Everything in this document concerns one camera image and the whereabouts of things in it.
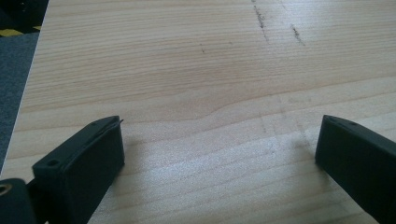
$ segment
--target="wooden desk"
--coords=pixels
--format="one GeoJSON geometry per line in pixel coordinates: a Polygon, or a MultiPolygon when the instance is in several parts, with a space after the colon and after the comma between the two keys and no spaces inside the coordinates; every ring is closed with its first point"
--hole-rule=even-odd
{"type": "Polygon", "coordinates": [[[2,178],[120,115],[91,223],[375,223],[314,164],[323,114],[396,140],[396,2],[51,0],[2,178]]]}

